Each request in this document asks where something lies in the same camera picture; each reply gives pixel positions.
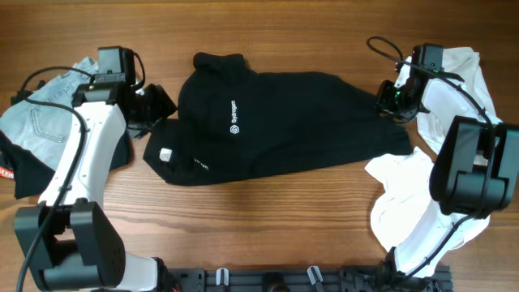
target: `black cloth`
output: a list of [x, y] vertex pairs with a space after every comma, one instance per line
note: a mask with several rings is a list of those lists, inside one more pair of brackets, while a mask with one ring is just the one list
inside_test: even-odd
[[[15, 175], [16, 199], [39, 195], [47, 188], [55, 171], [38, 160], [30, 151], [13, 144], [2, 131], [0, 131], [0, 152], [5, 165], [8, 165]], [[125, 132], [115, 148], [110, 170], [127, 165], [131, 157], [131, 138]]]
[[[152, 130], [144, 160], [166, 182], [224, 183], [410, 154], [375, 98], [319, 72], [256, 73], [241, 54], [194, 56], [178, 119]], [[159, 158], [162, 148], [172, 159]]]

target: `wooden table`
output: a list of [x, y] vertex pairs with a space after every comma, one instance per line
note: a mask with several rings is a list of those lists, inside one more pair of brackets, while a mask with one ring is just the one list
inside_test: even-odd
[[[13, 2], [0, 6], [0, 105], [33, 71], [96, 57], [106, 45], [138, 52], [148, 82], [162, 84], [175, 100], [199, 51], [242, 53], [258, 72], [328, 72], [375, 93], [382, 80], [397, 77], [390, 61], [366, 47], [368, 37], [381, 35], [405, 54], [424, 42], [473, 47], [498, 115], [519, 123], [519, 2]], [[413, 125], [410, 132], [431, 152]], [[363, 169], [366, 161], [176, 187], [142, 160], [146, 142], [134, 142], [135, 160], [111, 173], [105, 189], [105, 212], [128, 251], [159, 256], [171, 268], [207, 269], [377, 264], [385, 255], [369, 226], [383, 188]], [[36, 202], [15, 200], [13, 191], [13, 182], [0, 180], [0, 291], [15, 288], [23, 261], [13, 216]], [[492, 214], [490, 226], [443, 263], [452, 266], [456, 291], [518, 290], [519, 199]], [[26, 282], [27, 290], [36, 289], [32, 277]]]

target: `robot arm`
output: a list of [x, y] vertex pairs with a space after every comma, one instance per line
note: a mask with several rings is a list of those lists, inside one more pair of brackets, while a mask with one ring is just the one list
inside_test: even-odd
[[[429, 79], [439, 78], [453, 86], [474, 104], [485, 118], [480, 123], [473, 118], [456, 116], [438, 154], [430, 177], [432, 201], [408, 238], [393, 248], [388, 255], [382, 275], [386, 284], [394, 286], [410, 277], [430, 277], [441, 257], [458, 243], [463, 242], [466, 230], [485, 228], [494, 210], [506, 208], [515, 189], [519, 156], [513, 149], [519, 147], [519, 128], [509, 124], [492, 126], [475, 100], [449, 79], [461, 78], [443, 72], [443, 47], [424, 44], [414, 47], [411, 63], [389, 56], [374, 48], [370, 41], [377, 39], [400, 50], [383, 37], [370, 38], [367, 45], [375, 52], [397, 62], [399, 71], [405, 64], [410, 71], [405, 85], [397, 88], [384, 81], [377, 98], [377, 110], [400, 122], [411, 121], [422, 107], [423, 89]], [[483, 154], [486, 166], [475, 165], [474, 158]]]
[[[100, 73], [95, 75], [96, 82], [81, 84], [72, 101], [86, 124], [86, 133], [82, 134], [80, 122], [74, 117], [56, 173], [38, 205], [21, 208], [16, 214], [16, 236], [27, 255], [41, 227], [41, 219], [58, 199], [81, 135], [86, 135], [68, 192], [29, 264], [40, 290], [101, 287], [150, 291], [167, 289], [173, 283], [163, 281], [172, 279], [165, 275], [167, 269], [161, 260], [127, 253], [121, 238], [102, 212], [111, 158], [127, 123], [155, 122], [176, 110], [160, 87], [149, 86], [143, 97], [135, 94], [135, 88], [131, 86], [135, 80], [133, 57], [131, 50], [121, 47], [99, 49]], [[147, 106], [163, 111], [153, 112], [146, 109]], [[66, 228], [72, 229], [75, 239], [57, 240], [55, 235], [62, 234]]]

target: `denim fabric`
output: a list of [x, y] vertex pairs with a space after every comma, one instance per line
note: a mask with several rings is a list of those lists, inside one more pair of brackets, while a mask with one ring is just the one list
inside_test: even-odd
[[[74, 65], [89, 73], [98, 67], [91, 58]], [[52, 79], [29, 98], [71, 106], [72, 93], [89, 78], [79, 72], [68, 71]], [[26, 101], [13, 105], [0, 118], [0, 131], [16, 145], [26, 149], [53, 170], [58, 168], [71, 131], [72, 114], [49, 106], [33, 105]]]

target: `white logo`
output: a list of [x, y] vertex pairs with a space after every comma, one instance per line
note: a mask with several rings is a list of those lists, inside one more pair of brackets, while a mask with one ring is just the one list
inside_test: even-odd
[[[238, 121], [238, 115], [236, 114], [236, 111], [238, 110], [238, 107], [236, 106], [236, 101], [230, 101], [230, 108], [231, 108], [231, 122], [236, 123]], [[238, 134], [240, 132], [240, 128], [236, 125], [233, 125], [230, 127], [230, 132], [233, 134]]]
[[236, 123], [238, 121], [238, 116], [236, 115], [236, 110], [238, 109], [238, 107], [236, 106], [236, 101], [231, 101], [230, 102], [230, 106], [231, 106], [231, 109], [232, 109], [232, 119], [231, 119], [231, 122], [232, 123]]
[[205, 165], [204, 163], [200, 162], [198, 159], [196, 158], [193, 158], [195, 160], [196, 163], [200, 164], [203, 168], [205, 168], [206, 170], [209, 170], [209, 166]]
[[230, 127], [230, 132], [233, 134], [238, 134], [240, 132], [240, 128], [236, 125]]

